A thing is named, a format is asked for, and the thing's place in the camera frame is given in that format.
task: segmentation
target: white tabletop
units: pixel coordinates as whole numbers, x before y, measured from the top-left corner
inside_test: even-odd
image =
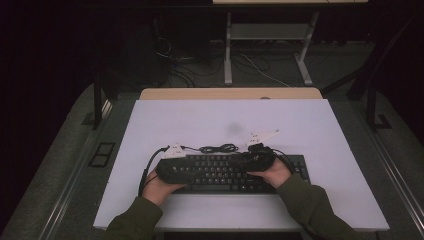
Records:
[[[304,155],[312,183],[326,189],[339,217],[360,231],[389,228],[324,99],[137,101],[94,226],[106,228],[128,209],[157,149],[233,143],[243,151],[252,132],[276,129],[280,134],[265,145]],[[162,208],[158,231],[300,229],[277,196],[174,195]]]

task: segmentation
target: black keyboard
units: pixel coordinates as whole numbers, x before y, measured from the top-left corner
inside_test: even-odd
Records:
[[[180,171],[202,171],[192,184],[178,189],[176,194],[275,194],[275,189],[262,177],[252,176],[240,169],[230,166],[228,155],[187,155],[186,166],[179,166]],[[287,155],[293,170],[304,181],[310,183],[308,169],[303,155]]]

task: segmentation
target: dark background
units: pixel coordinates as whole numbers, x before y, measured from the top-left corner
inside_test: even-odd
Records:
[[[314,40],[340,44],[366,40],[375,42],[378,49],[385,49],[408,16],[418,11],[419,2],[381,0],[353,10],[321,9]],[[101,6],[105,1],[91,3]],[[117,98],[119,92],[161,85],[166,73],[156,58],[150,25],[153,16],[151,11],[123,14],[114,10],[81,9],[70,1],[0,3],[0,232],[73,103],[93,82],[94,73],[103,79],[102,87],[109,98]],[[198,21],[194,23],[190,19],[196,16]],[[168,12],[166,18],[173,24],[168,28],[165,25],[161,34],[199,57],[207,57],[209,39],[221,38],[225,31],[224,12],[191,13],[189,17]],[[252,13],[240,13],[238,18],[278,21],[279,16],[270,14],[264,20]],[[386,94],[421,142],[424,142],[423,22],[422,15],[412,20],[390,48],[374,79],[377,88]],[[370,69],[381,50],[374,55],[366,63]],[[365,88],[369,83],[367,76],[360,79]]]

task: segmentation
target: green sleeve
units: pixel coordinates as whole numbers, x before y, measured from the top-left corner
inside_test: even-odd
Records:
[[[291,176],[277,188],[290,216],[313,235],[324,239],[361,239],[331,208],[325,190],[304,182],[298,175]]]
[[[154,203],[137,197],[126,212],[112,220],[102,239],[151,240],[162,214],[162,210]]]

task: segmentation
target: person's left hand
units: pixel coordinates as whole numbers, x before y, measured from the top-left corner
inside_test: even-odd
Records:
[[[168,196],[175,190],[184,187],[185,184],[169,184],[162,181],[155,170],[147,175],[146,185],[143,189],[142,196],[156,204],[162,205]]]

